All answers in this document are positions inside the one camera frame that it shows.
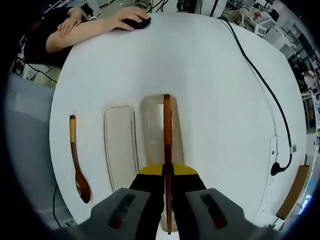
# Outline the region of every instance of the black mouse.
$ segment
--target black mouse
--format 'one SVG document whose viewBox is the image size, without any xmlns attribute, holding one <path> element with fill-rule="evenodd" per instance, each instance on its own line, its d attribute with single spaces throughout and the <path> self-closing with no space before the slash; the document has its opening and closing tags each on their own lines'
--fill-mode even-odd
<svg viewBox="0 0 320 240">
<path fill-rule="evenodd" d="M 151 17 L 149 17 L 148 19 L 143 19 L 140 17 L 140 19 L 142 20 L 142 22 L 136 22 L 135 20 L 132 20 L 130 18 L 122 19 L 121 21 L 133 27 L 134 29 L 144 29 L 151 22 Z"/>
</svg>

